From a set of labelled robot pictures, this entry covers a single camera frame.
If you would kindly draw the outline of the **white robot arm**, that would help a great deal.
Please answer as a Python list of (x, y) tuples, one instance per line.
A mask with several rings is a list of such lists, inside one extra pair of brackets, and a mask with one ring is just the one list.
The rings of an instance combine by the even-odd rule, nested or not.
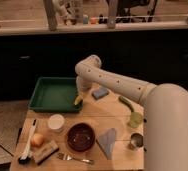
[(111, 73), (91, 55), (75, 65), (77, 88), (94, 82), (141, 105), (144, 111), (144, 171), (188, 171), (188, 91)]

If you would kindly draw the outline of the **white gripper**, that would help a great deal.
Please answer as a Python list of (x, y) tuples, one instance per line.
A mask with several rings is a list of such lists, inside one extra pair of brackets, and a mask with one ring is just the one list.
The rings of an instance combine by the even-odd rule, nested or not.
[(80, 76), (76, 77), (76, 86), (79, 93), (88, 92), (92, 88), (92, 82)]

